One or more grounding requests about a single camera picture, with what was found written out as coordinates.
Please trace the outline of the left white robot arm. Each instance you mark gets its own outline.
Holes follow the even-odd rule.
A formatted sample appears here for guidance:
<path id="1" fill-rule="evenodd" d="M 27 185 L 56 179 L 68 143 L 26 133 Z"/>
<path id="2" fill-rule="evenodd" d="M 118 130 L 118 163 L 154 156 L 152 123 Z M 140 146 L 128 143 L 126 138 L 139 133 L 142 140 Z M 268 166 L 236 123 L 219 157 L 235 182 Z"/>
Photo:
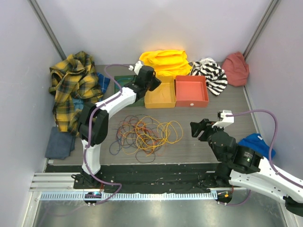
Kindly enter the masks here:
<path id="1" fill-rule="evenodd" d="M 95 104 L 85 104 L 78 121 L 78 132 L 83 145 L 82 169 L 87 175 L 84 183 L 91 189 L 100 185 L 101 143 L 108 134 L 109 120 L 125 107 L 142 99 L 148 91 L 155 90 L 161 81 L 156 78 L 155 70 L 139 61 L 129 70 L 135 73 L 134 78 L 119 87 L 119 91 L 109 98 Z"/>

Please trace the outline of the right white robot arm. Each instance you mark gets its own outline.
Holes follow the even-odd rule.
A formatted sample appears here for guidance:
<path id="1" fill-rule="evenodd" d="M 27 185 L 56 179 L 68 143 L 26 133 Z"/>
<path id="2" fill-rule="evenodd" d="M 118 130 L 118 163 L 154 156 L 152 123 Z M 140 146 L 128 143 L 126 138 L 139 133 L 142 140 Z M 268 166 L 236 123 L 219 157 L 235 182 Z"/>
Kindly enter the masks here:
<path id="1" fill-rule="evenodd" d="M 192 137 L 207 142 L 220 163 L 214 174 L 215 184 L 245 187 L 284 204 L 289 212 L 302 216 L 303 190 L 298 186 L 301 180 L 293 176 L 289 176 L 289 181 L 283 179 L 278 175 L 283 171 L 271 166 L 267 158 L 239 145 L 234 137 L 224 132 L 233 122 L 233 118 L 222 118 L 217 122 L 203 119 L 190 123 Z"/>

